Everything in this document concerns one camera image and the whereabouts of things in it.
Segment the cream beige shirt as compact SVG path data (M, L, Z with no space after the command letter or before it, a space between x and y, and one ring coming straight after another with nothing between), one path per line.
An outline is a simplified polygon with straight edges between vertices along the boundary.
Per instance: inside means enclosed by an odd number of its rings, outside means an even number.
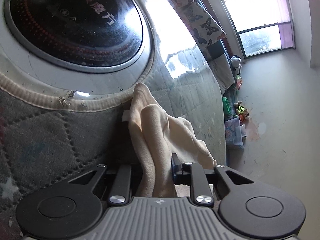
M191 123L183 117L170 116L143 83L135 86L128 122L133 148L143 170L138 196L188 196L187 188L175 186L172 179L174 153L183 163L199 163L210 170L217 165L206 143L196 138Z

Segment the clear plastic storage box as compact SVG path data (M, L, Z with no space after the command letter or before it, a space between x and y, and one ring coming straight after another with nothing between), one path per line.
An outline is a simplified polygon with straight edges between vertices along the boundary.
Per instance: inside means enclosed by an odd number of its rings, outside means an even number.
M244 139L247 137L245 125L239 117L225 121L226 146L229 149L244 149Z

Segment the grey quilted table cover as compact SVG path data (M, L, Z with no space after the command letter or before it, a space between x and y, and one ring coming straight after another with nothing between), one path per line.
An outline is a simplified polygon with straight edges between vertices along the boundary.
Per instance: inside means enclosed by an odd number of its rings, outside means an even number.
M142 48L121 70L56 66L1 18L1 239L20 239L15 210L28 194L103 161L136 161L121 119L138 82L225 161L221 91L207 61L167 0L134 2Z

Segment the colourful plush toy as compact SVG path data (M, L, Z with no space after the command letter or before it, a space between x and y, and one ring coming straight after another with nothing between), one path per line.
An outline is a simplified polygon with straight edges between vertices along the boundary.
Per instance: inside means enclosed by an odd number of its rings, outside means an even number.
M242 105L241 101L238 101L236 103L234 103L234 109L235 109L235 113L236 115L239 117L240 122L244 122L246 120L249 120L250 116L249 116L249 112L248 110Z

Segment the green plastic bowl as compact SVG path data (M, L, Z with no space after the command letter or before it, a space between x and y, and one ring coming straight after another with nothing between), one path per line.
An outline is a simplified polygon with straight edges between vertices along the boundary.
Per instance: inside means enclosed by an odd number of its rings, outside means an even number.
M222 104L223 104L224 115L230 115L231 109L230 109L229 101L226 97L222 98Z

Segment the grey plain cushion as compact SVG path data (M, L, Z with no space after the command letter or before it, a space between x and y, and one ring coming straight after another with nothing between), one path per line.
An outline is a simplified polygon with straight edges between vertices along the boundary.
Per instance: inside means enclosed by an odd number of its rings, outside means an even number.
M218 58L209 62L209 66L219 84L221 95L235 83L228 57L226 54L220 55Z

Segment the black white panda plush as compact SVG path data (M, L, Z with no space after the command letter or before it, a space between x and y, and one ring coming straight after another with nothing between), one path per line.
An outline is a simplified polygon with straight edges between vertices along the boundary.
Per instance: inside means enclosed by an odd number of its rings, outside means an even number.
M232 70L235 72L235 74L240 75L242 69L241 58L238 55L233 55L230 58L230 63Z

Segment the blue sofa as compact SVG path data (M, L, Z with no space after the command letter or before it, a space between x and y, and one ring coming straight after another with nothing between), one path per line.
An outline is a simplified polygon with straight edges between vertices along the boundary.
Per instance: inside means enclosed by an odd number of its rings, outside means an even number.
M230 93L236 83L234 67L223 42L226 34L216 22L216 15L208 12L203 0L192 0L181 9L181 14L181 19L209 63L221 94Z

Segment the right butterfly print pillow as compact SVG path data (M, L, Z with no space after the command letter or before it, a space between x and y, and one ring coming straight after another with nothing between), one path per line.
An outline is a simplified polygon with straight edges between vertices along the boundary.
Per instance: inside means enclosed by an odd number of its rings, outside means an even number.
M226 33L196 0L168 0L201 50L225 38Z

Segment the black round induction cooktop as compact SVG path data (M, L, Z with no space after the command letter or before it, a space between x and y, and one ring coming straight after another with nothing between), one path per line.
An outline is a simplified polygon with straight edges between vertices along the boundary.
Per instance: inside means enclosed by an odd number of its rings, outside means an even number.
M78 72L122 70L145 48L134 0L5 0L4 18L25 49Z

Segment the window with frame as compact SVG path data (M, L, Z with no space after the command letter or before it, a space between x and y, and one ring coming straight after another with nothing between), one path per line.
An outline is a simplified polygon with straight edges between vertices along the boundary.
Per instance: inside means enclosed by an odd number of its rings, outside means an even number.
M295 46L288 0L209 0L245 58Z

